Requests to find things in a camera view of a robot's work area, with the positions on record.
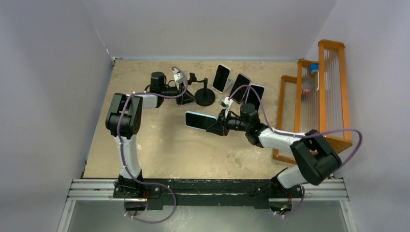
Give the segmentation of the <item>black round base phone stand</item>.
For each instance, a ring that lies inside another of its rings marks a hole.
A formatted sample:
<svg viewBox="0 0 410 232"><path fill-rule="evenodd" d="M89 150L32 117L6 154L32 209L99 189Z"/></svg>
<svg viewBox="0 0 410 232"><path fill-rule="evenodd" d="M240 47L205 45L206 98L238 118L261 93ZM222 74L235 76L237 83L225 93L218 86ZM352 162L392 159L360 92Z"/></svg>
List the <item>black round base phone stand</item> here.
<svg viewBox="0 0 410 232"><path fill-rule="evenodd" d="M195 73L190 73L189 84L203 83L203 88L198 89L195 94L195 102L200 106L210 106L215 102L215 93L208 88L208 78L198 80Z"/></svg>

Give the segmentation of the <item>blue case phone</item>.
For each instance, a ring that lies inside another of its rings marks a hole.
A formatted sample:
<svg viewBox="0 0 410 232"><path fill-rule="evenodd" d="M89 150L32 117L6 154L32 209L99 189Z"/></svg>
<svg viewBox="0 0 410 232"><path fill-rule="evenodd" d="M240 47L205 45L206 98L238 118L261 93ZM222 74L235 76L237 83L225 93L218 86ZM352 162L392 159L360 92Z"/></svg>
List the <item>blue case phone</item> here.
<svg viewBox="0 0 410 232"><path fill-rule="evenodd" d="M198 112L186 111L184 114L185 125L190 128L205 131L217 122L217 117Z"/></svg>

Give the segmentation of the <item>white case phone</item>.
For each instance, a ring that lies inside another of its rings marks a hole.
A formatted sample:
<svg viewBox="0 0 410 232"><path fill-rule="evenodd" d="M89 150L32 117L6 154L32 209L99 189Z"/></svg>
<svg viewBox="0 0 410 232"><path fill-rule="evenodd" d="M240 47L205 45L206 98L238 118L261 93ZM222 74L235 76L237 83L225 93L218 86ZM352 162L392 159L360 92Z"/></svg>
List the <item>white case phone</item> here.
<svg viewBox="0 0 410 232"><path fill-rule="evenodd" d="M231 74L230 68L226 67L223 64L219 64L216 69L212 87L218 92L223 93L226 89L230 74Z"/></svg>

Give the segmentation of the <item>silver metal phone stand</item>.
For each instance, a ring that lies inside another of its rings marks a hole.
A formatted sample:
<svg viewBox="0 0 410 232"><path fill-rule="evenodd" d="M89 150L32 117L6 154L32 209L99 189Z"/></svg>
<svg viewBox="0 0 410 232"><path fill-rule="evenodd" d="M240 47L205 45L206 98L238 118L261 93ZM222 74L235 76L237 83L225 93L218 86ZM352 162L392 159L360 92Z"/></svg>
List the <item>silver metal phone stand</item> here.
<svg viewBox="0 0 410 232"><path fill-rule="evenodd" d="M225 82L225 86L224 86L224 92L227 91L227 89L229 88L229 86L232 84L232 79L228 78Z"/></svg>

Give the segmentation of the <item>lilac case phone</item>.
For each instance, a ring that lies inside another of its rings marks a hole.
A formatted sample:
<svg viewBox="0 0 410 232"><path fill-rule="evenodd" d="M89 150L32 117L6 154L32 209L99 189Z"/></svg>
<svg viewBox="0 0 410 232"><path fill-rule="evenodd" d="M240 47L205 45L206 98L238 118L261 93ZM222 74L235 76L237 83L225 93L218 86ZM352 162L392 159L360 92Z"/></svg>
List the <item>lilac case phone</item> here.
<svg viewBox="0 0 410 232"><path fill-rule="evenodd" d="M255 109L258 111L260 109L260 100L263 99L265 92L265 86L258 84L251 84L249 90L247 91L245 102L250 103L255 106Z"/></svg>

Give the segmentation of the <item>purple case phone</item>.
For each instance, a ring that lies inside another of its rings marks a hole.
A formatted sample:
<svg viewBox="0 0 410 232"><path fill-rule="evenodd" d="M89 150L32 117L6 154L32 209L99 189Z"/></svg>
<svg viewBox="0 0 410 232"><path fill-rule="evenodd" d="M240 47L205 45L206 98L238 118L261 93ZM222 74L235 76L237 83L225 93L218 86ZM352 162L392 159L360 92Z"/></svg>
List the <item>purple case phone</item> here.
<svg viewBox="0 0 410 232"><path fill-rule="evenodd" d="M244 95L246 94L246 87L241 87L243 85L249 85L251 83L251 79L244 75L243 73L239 73L234 85L231 89L229 96L233 99L236 103L241 103L243 101Z"/></svg>

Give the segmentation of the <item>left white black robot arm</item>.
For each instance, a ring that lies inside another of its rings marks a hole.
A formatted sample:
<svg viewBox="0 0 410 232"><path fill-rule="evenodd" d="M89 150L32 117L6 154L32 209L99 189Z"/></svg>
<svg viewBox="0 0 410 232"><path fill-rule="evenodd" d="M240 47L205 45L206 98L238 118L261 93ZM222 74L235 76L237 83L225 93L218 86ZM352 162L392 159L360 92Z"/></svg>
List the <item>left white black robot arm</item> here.
<svg viewBox="0 0 410 232"><path fill-rule="evenodd" d="M186 76L180 70L175 70L171 86L166 75L162 72L153 72L150 84L141 94L113 95L105 126L114 136L119 156L121 171L114 182L115 198L147 197L149 190L144 185L142 169L137 158L136 137L141 127L142 111L144 109L159 108L164 99L175 99L177 105L195 101L188 91L188 86L196 82L196 76L190 73Z"/></svg>

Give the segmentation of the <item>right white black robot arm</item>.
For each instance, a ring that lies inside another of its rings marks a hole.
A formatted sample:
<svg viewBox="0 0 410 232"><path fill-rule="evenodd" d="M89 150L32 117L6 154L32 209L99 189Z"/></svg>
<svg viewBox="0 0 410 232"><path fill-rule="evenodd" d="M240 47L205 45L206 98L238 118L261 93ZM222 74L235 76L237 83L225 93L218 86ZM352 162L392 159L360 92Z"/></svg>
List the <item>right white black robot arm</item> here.
<svg viewBox="0 0 410 232"><path fill-rule="evenodd" d="M243 131L247 140L257 147L273 148L293 155L296 165L272 178L271 190L279 197L304 183L317 186L342 166L337 152L317 130L290 133L271 129L261 122L259 112L250 103L240 107L239 116L222 110L206 132L226 136L230 130Z"/></svg>

